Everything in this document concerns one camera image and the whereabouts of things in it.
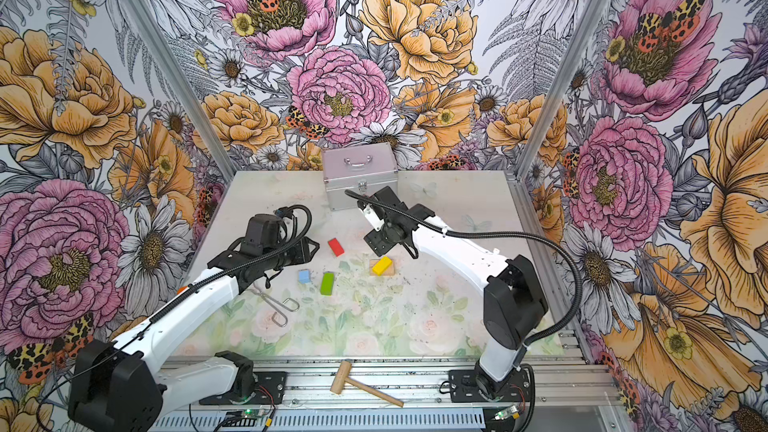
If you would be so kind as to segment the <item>yellow wood block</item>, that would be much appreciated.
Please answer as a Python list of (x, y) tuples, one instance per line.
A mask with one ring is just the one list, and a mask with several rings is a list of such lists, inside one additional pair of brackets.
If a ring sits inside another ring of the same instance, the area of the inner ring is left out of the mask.
[(372, 266), (371, 266), (371, 273), (376, 276), (386, 276), (386, 275), (392, 275), (393, 274), (393, 261), (384, 256), (380, 259), (378, 259)]

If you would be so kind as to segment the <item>natural wood block 51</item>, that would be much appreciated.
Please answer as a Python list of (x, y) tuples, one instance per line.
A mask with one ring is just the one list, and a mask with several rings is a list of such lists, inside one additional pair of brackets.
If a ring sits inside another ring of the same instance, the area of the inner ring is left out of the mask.
[(382, 257), (378, 260), (371, 260), (369, 263), (369, 270), (370, 274), (376, 277), (395, 275), (394, 262), (388, 257)]

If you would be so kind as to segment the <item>red wood block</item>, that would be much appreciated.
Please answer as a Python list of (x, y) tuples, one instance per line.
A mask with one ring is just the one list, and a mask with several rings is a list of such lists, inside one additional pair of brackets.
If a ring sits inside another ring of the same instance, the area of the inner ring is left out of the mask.
[(336, 257), (340, 257), (345, 253), (343, 246), (336, 238), (330, 239), (328, 241), (328, 246)]

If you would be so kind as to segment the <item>green wood block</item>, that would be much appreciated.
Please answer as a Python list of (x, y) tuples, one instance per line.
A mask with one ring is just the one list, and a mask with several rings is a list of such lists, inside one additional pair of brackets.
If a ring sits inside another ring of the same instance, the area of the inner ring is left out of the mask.
[(333, 272), (325, 272), (322, 275), (320, 284), (320, 294), (323, 296), (331, 296), (335, 284), (335, 274)]

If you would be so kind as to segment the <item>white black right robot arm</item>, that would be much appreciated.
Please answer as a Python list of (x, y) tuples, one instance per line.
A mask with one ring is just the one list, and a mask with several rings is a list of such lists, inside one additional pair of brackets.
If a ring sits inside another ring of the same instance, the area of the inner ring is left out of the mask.
[(549, 311), (533, 263), (481, 247), (469, 233), (455, 232), (422, 204), (407, 206), (390, 187), (371, 196), (347, 191), (372, 226), (364, 237), (379, 257), (397, 245), (417, 259), (426, 254), (458, 273), (482, 295), (482, 324), (489, 334), (475, 366), (475, 389), (498, 401), (520, 375), (526, 338)]

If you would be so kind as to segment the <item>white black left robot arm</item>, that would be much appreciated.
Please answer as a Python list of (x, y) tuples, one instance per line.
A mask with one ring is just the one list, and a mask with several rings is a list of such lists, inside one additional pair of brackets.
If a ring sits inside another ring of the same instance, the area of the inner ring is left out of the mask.
[(70, 382), (68, 416), (92, 431), (147, 431), (156, 420), (209, 397), (246, 402), (256, 392), (253, 362), (223, 351), (163, 372), (172, 353), (203, 322), (254, 282), (309, 263), (311, 211), (287, 206), (250, 218), (246, 234), (208, 262), (198, 279), (111, 342), (82, 349)]

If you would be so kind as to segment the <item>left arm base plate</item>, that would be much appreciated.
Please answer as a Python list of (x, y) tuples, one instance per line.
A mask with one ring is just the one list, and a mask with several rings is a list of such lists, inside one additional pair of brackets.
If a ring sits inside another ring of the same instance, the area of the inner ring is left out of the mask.
[(287, 374), (276, 371), (257, 371), (250, 377), (236, 378), (232, 388), (221, 394), (199, 401), (200, 405), (279, 405), (283, 402)]

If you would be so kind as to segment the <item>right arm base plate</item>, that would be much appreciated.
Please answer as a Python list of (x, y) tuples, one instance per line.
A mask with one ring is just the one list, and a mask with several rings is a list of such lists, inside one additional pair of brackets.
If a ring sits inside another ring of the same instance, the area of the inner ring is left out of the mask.
[(526, 370), (513, 370), (501, 381), (495, 381), (477, 370), (450, 370), (448, 389), (453, 403), (528, 402), (534, 378)]

